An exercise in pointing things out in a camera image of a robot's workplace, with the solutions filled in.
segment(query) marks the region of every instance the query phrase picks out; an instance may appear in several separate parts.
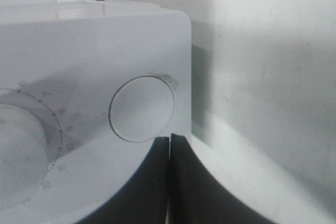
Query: white appliance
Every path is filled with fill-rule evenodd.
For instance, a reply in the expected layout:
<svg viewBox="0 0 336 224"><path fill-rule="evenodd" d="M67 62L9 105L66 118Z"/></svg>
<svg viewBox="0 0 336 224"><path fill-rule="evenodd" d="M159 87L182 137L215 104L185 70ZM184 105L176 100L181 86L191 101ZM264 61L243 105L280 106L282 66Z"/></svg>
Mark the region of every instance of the white appliance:
<svg viewBox="0 0 336 224"><path fill-rule="evenodd" d="M0 1L0 223L78 221L171 133L191 137L187 15Z"/></svg>

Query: white wall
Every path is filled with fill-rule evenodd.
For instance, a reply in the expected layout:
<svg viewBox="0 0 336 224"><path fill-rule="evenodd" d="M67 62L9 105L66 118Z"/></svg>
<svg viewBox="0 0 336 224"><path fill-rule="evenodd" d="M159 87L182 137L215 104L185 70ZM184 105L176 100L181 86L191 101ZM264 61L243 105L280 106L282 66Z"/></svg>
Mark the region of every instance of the white wall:
<svg viewBox="0 0 336 224"><path fill-rule="evenodd" d="M336 0L132 1L192 19L194 148L211 172L274 220L327 223L311 212L336 212Z"/></svg>

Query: circular button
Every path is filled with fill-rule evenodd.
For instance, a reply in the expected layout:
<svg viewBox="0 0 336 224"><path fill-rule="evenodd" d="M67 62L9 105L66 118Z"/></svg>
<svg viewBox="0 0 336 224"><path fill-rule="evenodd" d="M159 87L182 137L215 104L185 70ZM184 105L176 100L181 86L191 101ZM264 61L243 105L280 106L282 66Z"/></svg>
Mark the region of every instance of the circular button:
<svg viewBox="0 0 336 224"><path fill-rule="evenodd" d="M40 121L16 106L0 104L2 209L28 198L47 173L46 137Z"/></svg>
<svg viewBox="0 0 336 224"><path fill-rule="evenodd" d="M121 138L141 142L159 135L169 124L174 110L174 93L163 80L139 77L115 94L110 123Z"/></svg>

